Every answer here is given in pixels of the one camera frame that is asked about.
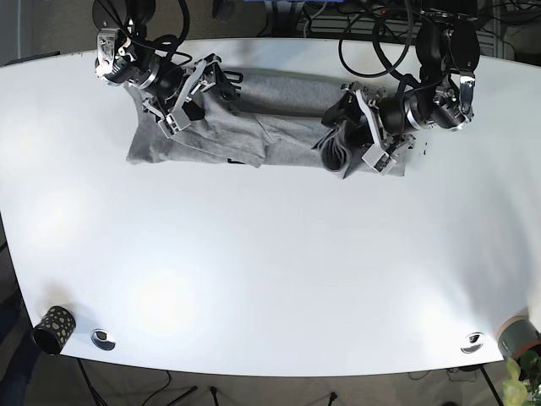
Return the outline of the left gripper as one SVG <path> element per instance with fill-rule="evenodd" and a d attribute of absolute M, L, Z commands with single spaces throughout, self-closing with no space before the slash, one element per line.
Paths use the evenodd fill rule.
<path fill-rule="evenodd" d="M 321 119 L 326 127 L 340 124 L 340 147 L 365 151 L 363 161 L 377 173 L 388 173 L 399 150 L 413 147 L 413 133 L 433 127 L 458 130 L 473 117 L 472 101 L 462 97 L 462 88 L 451 77 L 435 84 L 395 94 L 385 88 L 352 82 L 342 98 Z"/>

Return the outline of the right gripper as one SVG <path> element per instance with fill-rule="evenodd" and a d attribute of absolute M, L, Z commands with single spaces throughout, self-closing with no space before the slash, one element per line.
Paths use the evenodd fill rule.
<path fill-rule="evenodd" d="M 209 91 L 223 101 L 239 98 L 242 74 L 223 70 L 221 59 L 210 54 L 191 69 L 167 61 L 137 45 L 119 29 L 97 34 L 96 76 L 108 85 L 131 85 L 143 92 L 144 109 L 151 112 L 167 138 L 205 117 L 194 98 Z"/>

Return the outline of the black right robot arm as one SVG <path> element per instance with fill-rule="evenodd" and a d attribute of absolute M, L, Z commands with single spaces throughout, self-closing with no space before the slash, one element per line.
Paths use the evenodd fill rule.
<path fill-rule="evenodd" d="M 214 53 L 195 62 L 181 52 L 190 25 L 189 8 L 179 3 L 182 30 L 177 36 L 149 40 L 147 25 L 156 12 L 154 1 L 95 1 L 92 19 L 97 28 L 95 73 L 108 85 L 127 85 L 141 96 L 166 137 L 205 118 L 202 95 L 211 92 L 224 102 L 238 99 L 243 75 L 225 71 Z"/>

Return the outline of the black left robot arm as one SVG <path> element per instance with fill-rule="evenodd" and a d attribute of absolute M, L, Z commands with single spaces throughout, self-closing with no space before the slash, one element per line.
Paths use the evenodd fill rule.
<path fill-rule="evenodd" d="M 391 62 L 380 36 L 385 22 L 398 14 L 407 16 L 407 37 Z M 433 126 L 458 130 L 471 122 L 480 59 L 477 17 L 474 1 L 422 1 L 419 10 L 406 1 L 376 17 L 372 45 L 384 68 L 372 76 L 392 76 L 396 93 L 371 93 L 358 82 L 344 85 L 342 98 L 321 119 L 328 132 L 314 145 L 323 166 L 346 174 L 365 164 L 385 175 L 413 148 L 414 132 Z"/>

